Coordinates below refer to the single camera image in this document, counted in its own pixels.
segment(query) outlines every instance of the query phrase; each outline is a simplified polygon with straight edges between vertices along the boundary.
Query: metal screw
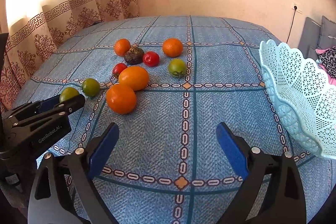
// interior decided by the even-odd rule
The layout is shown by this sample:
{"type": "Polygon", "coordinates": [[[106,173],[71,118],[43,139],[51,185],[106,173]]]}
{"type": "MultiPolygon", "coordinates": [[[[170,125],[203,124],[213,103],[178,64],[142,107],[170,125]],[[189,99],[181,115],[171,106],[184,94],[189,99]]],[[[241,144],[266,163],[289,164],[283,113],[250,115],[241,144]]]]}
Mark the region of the metal screw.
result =
{"type": "Polygon", "coordinates": [[[292,157],[292,153],[289,152],[289,151],[286,151],[286,152],[285,152],[285,156],[286,156],[287,158],[291,158],[291,157],[292,157]]]}
{"type": "Polygon", "coordinates": [[[77,149],[75,150],[75,153],[76,153],[77,155],[83,154],[83,153],[84,153],[84,148],[83,148],[83,147],[77,148],[77,149]]]}
{"type": "Polygon", "coordinates": [[[259,147],[254,146],[254,147],[251,148],[251,150],[252,150],[252,153],[254,153],[254,154],[259,154],[260,153],[259,147]]]}
{"type": "Polygon", "coordinates": [[[48,158],[51,157],[51,153],[50,153],[50,152],[47,152],[47,153],[44,154],[43,157],[44,157],[45,159],[48,159],[48,158]]]}

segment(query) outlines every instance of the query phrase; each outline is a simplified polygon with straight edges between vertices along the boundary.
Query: light blue plastic basket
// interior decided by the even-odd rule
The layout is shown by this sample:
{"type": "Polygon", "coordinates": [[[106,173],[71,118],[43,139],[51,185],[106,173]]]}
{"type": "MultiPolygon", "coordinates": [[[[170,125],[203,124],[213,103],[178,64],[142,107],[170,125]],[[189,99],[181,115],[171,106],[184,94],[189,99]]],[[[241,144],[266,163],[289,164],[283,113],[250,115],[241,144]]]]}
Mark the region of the light blue plastic basket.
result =
{"type": "Polygon", "coordinates": [[[314,60],[273,40],[259,49],[263,81],[288,133],[310,153],[336,159],[336,86],[314,60]]]}

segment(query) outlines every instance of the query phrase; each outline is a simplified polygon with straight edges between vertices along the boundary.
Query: orange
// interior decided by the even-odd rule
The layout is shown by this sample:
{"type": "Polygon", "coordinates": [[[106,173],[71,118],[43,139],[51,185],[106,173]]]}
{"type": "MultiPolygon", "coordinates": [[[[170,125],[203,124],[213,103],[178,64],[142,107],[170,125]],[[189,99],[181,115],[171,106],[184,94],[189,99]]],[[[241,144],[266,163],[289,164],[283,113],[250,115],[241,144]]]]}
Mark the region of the orange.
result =
{"type": "Polygon", "coordinates": [[[126,38],[119,39],[114,44],[114,51],[117,55],[124,57],[125,53],[131,48],[130,42],[126,38]]]}
{"type": "Polygon", "coordinates": [[[106,92],[106,102],[114,112],[127,114],[135,108],[137,97],[129,86],[117,84],[106,92]]]}
{"type": "Polygon", "coordinates": [[[124,69],[118,77],[119,83],[128,85],[134,91],[142,90],[146,87],[149,81],[148,72],[139,66],[131,66],[124,69]]]}
{"type": "Polygon", "coordinates": [[[168,57],[177,57],[183,51],[183,45],[177,38],[168,38],[162,45],[162,50],[168,57]]]}

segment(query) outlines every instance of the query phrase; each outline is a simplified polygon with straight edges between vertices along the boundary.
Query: wall socket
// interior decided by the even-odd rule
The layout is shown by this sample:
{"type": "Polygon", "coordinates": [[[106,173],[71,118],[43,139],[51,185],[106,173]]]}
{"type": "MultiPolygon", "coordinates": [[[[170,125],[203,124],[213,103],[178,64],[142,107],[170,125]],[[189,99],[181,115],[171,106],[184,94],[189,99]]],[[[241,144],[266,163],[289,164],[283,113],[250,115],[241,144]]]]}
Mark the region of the wall socket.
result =
{"type": "Polygon", "coordinates": [[[297,1],[294,1],[294,0],[293,0],[293,2],[292,2],[292,9],[293,9],[293,10],[295,10],[295,9],[294,9],[294,6],[297,7],[296,11],[297,11],[298,13],[302,14],[302,7],[301,7],[301,4],[298,3],[297,1]]]}

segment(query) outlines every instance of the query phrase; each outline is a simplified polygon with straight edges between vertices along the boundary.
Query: green cherry tomato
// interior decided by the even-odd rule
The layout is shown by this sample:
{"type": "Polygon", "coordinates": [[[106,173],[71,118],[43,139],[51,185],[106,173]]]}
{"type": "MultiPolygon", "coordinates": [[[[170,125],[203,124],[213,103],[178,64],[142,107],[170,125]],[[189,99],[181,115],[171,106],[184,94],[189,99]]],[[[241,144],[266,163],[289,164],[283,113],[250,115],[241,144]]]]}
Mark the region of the green cherry tomato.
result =
{"type": "Polygon", "coordinates": [[[100,91],[100,85],[97,80],[92,78],[87,78],[83,84],[83,92],[87,97],[95,97],[100,91]]]}
{"type": "Polygon", "coordinates": [[[168,71],[175,78],[183,78],[187,68],[182,59],[174,58],[169,62],[168,71]]]}
{"type": "Polygon", "coordinates": [[[64,101],[66,101],[66,100],[68,100],[68,99],[70,99],[72,97],[75,97],[78,94],[79,94],[78,90],[76,90],[76,89],[74,89],[74,88],[72,88],[72,87],[69,86],[69,87],[65,88],[62,91],[62,93],[61,93],[61,95],[59,97],[59,102],[60,103],[64,102],[64,101]]]}

